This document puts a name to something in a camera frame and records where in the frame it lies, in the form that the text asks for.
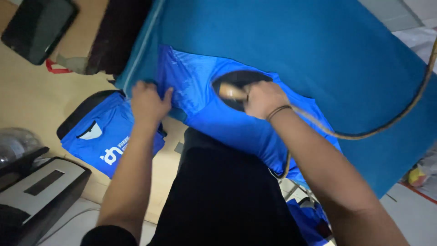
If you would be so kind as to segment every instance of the power cord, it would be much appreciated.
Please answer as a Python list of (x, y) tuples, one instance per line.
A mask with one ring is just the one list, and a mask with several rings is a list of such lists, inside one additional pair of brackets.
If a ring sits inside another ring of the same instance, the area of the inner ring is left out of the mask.
[(41, 245), (43, 242), (45, 242), (47, 239), (49, 239), (51, 236), (53, 236), (55, 233), (57, 233), (60, 229), (62, 229), (66, 224), (68, 224), (70, 221), (72, 221), (74, 218), (76, 218), (77, 216), (89, 212), (89, 211), (99, 211), (99, 208), (88, 208), (85, 209), (84, 211), (74, 215), (73, 217), (71, 217), (69, 220), (67, 220), (67, 222), (65, 222), (62, 226), (60, 226), (58, 229), (56, 229), (54, 232), (52, 232), (50, 235), (48, 235), (47, 237), (41, 239), (38, 243), (35, 244), (35, 246), (39, 246)]

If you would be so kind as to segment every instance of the person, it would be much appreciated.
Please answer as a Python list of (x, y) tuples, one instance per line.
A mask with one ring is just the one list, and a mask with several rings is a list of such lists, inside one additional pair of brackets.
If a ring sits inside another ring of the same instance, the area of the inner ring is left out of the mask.
[[(269, 122), (288, 147), (331, 223), (338, 245), (407, 245), (369, 185), (348, 160), (292, 109), (281, 88), (261, 81), (246, 88), (246, 114)], [(135, 124), (104, 196), (97, 225), (82, 245), (138, 245), (152, 180), (152, 144), (171, 109), (156, 86), (132, 90)], [(180, 167), (150, 245), (306, 245), (278, 181), (256, 156), (189, 128)]]

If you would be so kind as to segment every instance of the blue jersey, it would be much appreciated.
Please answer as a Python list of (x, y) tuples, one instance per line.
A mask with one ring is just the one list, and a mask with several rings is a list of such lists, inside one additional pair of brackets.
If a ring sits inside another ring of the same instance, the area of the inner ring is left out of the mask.
[[(133, 124), (130, 101), (120, 93), (113, 93), (61, 140), (62, 147), (112, 178), (128, 145)], [(153, 155), (164, 143), (163, 136), (157, 132), (153, 140)]]
[[(287, 148), (283, 141), (267, 121), (228, 107), (214, 92), (211, 81), (237, 70), (263, 73), (284, 90), (291, 104), (332, 129), (315, 100), (292, 91), (281, 82), (277, 73), (266, 73), (232, 59), (184, 53), (165, 45), (160, 45), (158, 59), (158, 90), (162, 95), (167, 88), (174, 87), (172, 105), (186, 113), (186, 125), (230, 147), (258, 156), (277, 174), (282, 173), (287, 158)], [(340, 150), (335, 137), (325, 134), (306, 118), (303, 120)], [(294, 160), (291, 160), (287, 177), (306, 185)]]

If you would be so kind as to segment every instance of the red strap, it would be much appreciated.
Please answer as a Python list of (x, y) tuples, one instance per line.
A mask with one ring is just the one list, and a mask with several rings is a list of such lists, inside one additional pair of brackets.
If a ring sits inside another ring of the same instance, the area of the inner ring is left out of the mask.
[(47, 70), (50, 73), (54, 73), (54, 74), (67, 74), (67, 73), (72, 73), (73, 72), (73, 71), (71, 71), (68, 68), (56, 68), (56, 69), (53, 69), (52, 65), (55, 65), (55, 64), (57, 64), (57, 63), (52, 61), (52, 60), (50, 60), (50, 59), (45, 60), (45, 66), (47, 67)]

